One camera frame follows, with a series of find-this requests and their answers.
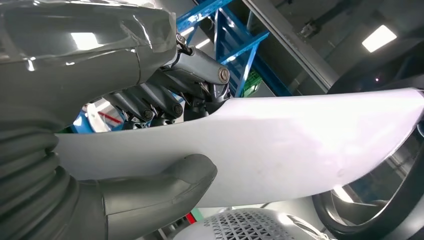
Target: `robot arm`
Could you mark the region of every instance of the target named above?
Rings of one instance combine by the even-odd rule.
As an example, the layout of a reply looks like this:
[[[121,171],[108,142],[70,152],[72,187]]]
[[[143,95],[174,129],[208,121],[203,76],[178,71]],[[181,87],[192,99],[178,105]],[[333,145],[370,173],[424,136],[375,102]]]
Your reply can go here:
[[[230,72],[222,64],[176,34],[176,59],[158,69],[147,82],[103,96],[127,118],[126,129],[135,129],[151,121],[151,126],[167,125],[183,114],[180,103],[186,104],[184,120],[194,120],[215,112],[231,97]]]
[[[217,174],[203,155],[154,176],[77,181],[54,153],[54,133],[83,104],[132,86],[145,90],[175,58],[172,16],[25,0],[3,3],[0,12],[0,239],[132,240],[187,214]]]

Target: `blue steel frame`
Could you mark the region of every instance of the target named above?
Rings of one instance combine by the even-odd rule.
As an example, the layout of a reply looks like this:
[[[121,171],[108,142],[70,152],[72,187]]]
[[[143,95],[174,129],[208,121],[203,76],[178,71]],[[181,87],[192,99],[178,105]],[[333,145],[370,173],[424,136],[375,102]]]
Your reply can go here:
[[[232,0],[199,0],[199,5],[176,19],[176,29],[178,32],[183,32],[193,27],[196,23],[215,13],[216,10],[227,5],[231,1]]]
[[[277,97],[292,94],[271,68],[256,55],[259,43],[269,32],[257,36],[247,30],[244,24],[226,7],[230,0],[198,0],[199,5],[177,19],[177,29],[182,32],[190,27],[194,30],[187,38],[192,39],[199,21],[210,14],[215,21],[214,49],[215,59],[227,65],[230,70],[230,91],[234,97],[240,97],[251,67],[262,77],[263,81]]]

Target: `mesh grille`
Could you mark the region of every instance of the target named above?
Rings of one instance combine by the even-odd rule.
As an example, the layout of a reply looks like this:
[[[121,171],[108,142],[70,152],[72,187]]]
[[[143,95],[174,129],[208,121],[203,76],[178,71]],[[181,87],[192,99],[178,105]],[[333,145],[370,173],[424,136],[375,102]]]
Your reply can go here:
[[[283,226],[261,212],[263,209],[226,211],[204,220],[216,240],[294,240]]]

